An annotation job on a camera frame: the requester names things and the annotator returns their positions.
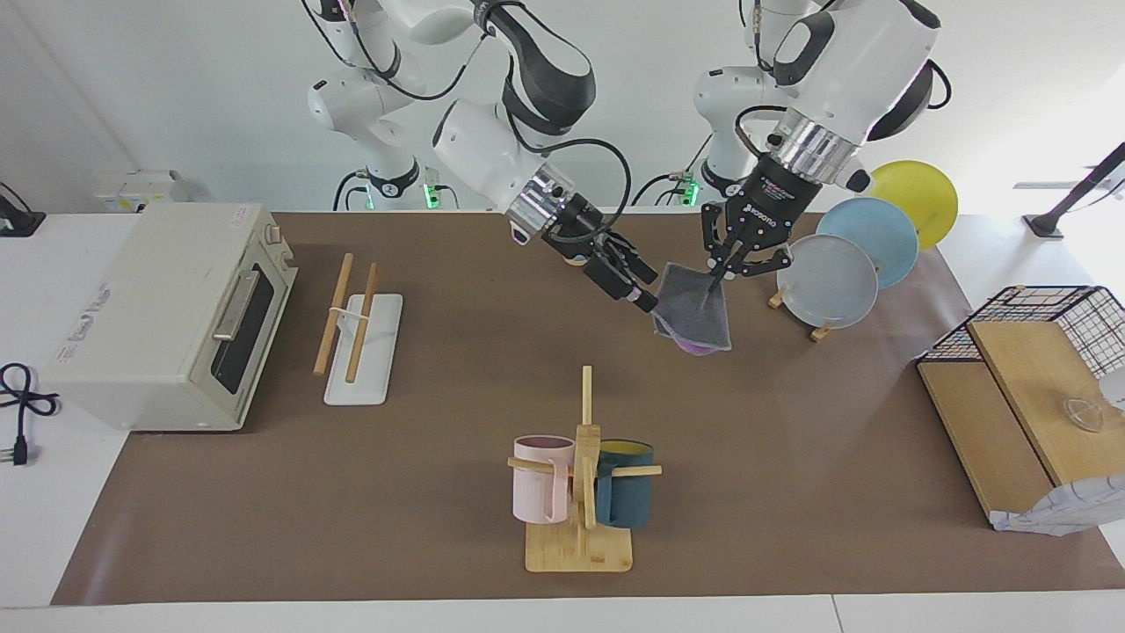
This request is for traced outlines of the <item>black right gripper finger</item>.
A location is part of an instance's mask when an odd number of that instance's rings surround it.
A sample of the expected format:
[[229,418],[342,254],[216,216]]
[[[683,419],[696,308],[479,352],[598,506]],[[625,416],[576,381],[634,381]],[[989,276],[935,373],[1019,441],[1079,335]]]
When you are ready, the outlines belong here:
[[638,248],[634,248],[634,245],[624,236],[620,236],[619,233],[608,233],[606,247],[612,250],[622,260],[623,266],[629,270],[631,275],[641,280],[644,284],[650,284],[657,280],[658,272],[644,261]]
[[619,269],[604,257],[590,257],[585,263],[585,275],[593,280],[611,299],[632,302],[644,313],[657,308],[657,296],[636,284],[634,277]]

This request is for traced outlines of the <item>brown table mat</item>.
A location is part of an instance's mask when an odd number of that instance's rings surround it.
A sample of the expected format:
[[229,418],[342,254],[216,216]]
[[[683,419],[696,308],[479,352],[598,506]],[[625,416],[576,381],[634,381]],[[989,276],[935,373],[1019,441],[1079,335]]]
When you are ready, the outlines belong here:
[[[914,360],[968,316],[940,254],[812,342],[726,284],[734,349],[693,358],[493,214],[281,214],[299,275],[240,433],[132,435],[54,593],[125,602],[495,600],[1125,588],[1098,530],[991,530]],[[385,404],[324,403],[348,293],[404,309]],[[524,569],[515,438],[593,421],[655,446],[626,573]]]

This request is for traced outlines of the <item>black clamp mount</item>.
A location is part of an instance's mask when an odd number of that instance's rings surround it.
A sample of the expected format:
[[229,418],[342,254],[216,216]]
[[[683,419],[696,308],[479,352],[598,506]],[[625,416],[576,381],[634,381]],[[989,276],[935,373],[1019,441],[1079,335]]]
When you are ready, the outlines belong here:
[[20,193],[0,180],[0,236],[32,236],[45,219],[46,212],[33,211]]

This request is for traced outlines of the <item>white towel rack wooden bars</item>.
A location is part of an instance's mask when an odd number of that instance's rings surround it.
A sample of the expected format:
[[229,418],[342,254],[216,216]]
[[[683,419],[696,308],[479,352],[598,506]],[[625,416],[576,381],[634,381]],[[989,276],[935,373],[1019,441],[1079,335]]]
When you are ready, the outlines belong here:
[[343,256],[313,367],[327,376],[323,401],[333,406],[385,404],[399,322],[400,293],[377,293],[377,264],[369,268],[363,293],[348,293],[353,253]]

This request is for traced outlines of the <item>yellow plate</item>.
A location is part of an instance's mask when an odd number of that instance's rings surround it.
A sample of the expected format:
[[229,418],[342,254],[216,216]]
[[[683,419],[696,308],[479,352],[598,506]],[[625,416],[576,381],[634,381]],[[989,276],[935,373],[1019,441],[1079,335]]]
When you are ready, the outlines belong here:
[[939,168],[917,160],[888,162],[872,172],[871,193],[896,204],[914,224],[920,250],[936,247],[958,216],[958,195]]

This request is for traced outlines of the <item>purple and grey towel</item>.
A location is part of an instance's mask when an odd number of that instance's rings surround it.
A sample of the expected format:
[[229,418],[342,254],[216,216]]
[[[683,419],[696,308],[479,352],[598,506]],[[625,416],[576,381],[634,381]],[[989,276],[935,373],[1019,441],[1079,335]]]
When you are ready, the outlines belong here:
[[732,349],[722,284],[714,275],[688,266],[664,266],[652,309],[655,327],[691,355]]

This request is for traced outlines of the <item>pink mug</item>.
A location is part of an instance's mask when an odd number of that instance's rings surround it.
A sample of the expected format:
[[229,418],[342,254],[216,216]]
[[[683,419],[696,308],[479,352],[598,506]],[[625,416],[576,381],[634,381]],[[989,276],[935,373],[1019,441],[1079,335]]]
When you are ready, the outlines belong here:
[[546,472],[512,471],[512,513],[526,524],[558,524],[570,517],[570,469],[576,444],[557,435],[524,435],[513,442],[513,456],[547,465]]

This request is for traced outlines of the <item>light blue plate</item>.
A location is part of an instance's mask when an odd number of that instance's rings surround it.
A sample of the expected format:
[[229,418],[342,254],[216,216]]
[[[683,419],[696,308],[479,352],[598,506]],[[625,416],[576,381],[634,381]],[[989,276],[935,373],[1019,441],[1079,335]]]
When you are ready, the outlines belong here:
[[915,225],[896,204],[872,197],[844,200],[824,212],[819,234],[842,237],[862,248],[875,265],[879,289],[899,284],[920,252]]

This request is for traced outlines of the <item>grey plate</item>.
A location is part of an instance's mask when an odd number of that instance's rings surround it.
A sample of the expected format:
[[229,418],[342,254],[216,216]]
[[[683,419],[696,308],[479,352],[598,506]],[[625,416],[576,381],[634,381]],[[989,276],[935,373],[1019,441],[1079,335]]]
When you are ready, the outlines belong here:
[[790,245],[790,259],[776,273],[777,289],[793,316],[810,327],[853,327],[875,308],[875,264],[852,241],[811,234]]

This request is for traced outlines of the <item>white box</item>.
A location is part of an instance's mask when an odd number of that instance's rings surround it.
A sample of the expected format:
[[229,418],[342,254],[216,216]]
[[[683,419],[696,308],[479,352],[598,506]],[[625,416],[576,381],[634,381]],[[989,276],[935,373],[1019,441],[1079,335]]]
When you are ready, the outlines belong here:
[[100,170],[93,196],[104,212],[143,212],[151,204],[192,201],[174,170]]

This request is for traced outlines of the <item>wooden mug tree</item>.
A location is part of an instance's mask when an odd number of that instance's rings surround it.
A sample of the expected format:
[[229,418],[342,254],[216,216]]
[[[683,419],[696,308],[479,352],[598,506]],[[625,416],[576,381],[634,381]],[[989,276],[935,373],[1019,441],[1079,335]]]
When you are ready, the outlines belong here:
[[541,496],[546,522],[529,521],[524,530],[524,569],[533,573],[627,572],[634,566],[631,530],[598,524],[596,474],[601,428],[593,422],[593,368],[582,369],[580,424],[568,449],[572,458],[507,456],[513,472],[548,478]]

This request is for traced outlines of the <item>dark teal mug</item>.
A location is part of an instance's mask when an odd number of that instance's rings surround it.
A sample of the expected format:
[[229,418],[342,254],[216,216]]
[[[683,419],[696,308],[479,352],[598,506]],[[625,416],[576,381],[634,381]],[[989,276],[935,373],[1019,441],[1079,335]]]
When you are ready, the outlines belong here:
[[650,519],[651,477],[618,477],[624,465],[652,465],[655,449],[639,440],[610,438],[598,445],[595,518],[609,528],[644,528]]

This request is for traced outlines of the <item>wooden plate rack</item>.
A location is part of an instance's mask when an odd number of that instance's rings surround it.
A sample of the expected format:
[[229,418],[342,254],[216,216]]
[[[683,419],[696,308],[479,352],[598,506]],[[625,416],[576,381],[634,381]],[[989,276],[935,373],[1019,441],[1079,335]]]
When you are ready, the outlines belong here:
[[796,317],[798,320],[811,327],[812,331],[809,333],[809,337],[814,342],[826,338],[832,332],[832,325],[837,322],[832,317],[824,316],[824,314],[806,308],[806,306],[795,299],[795,293],[788,292],[788,289],[783,286],[780,286],[776,292],[770,297],[767,305],[770,309],[788,309],[793,317]]

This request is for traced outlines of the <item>wooden shelf unit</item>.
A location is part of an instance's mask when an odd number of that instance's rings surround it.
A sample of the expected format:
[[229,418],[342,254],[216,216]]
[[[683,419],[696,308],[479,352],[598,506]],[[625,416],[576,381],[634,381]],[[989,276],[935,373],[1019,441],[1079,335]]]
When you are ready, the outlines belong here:
[[[972,322],[981,363],[916,363],[994,530],[1069,535],[1125,519],[1125,413],[1053,322]],[[1065,399],[1100,406],[1104,428]]]

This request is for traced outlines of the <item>beige toaster oven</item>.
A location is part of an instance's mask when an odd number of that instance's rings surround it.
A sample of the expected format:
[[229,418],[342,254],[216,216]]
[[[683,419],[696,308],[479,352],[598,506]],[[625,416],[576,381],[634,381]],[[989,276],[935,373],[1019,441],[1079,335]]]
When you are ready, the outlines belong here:
[[40,385],[112,428],[240,429],[297,272],[264,205],[148,206]]

